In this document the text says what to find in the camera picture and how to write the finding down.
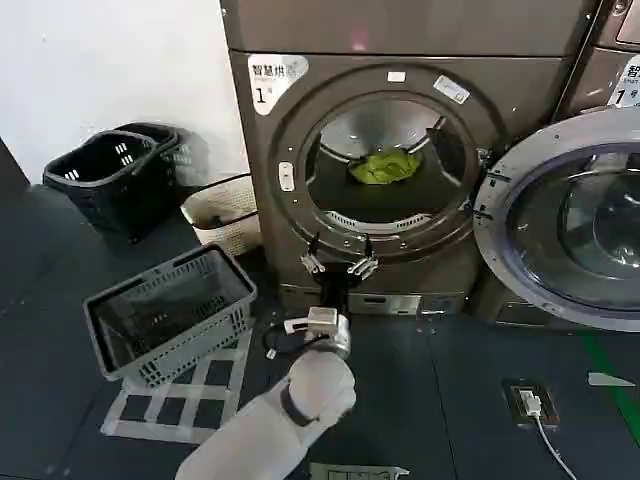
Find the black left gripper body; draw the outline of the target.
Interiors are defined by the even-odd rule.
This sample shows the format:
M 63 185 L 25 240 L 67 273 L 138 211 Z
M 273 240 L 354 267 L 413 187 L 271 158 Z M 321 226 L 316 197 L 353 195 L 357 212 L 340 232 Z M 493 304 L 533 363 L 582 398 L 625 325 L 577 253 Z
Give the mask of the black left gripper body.
M 359 285 L 359 276 L 339 268 L 314 273 L 314 281 L 320 286 L 319 306 L 334 308 L 341 315 L 349 311 L 349 291 Z

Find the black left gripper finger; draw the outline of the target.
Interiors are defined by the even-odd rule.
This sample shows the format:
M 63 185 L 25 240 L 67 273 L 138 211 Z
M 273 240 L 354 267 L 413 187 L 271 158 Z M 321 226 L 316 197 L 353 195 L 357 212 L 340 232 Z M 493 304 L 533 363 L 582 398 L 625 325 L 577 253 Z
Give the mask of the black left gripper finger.
M 317 232 L 307 246 L 307 251 L 300 256 L 300 261 L 311 275 L 320 274 L 326 271 L 325 266 L 317 258 L 316 254 L 319 247 L 320 233 Z
M 373 244 L 369 235 L 365 238 L 364 257 L 351 265 L 347 272 L 351 275 L 371 275 L 378 267 L 379 261 L 373 254 Z

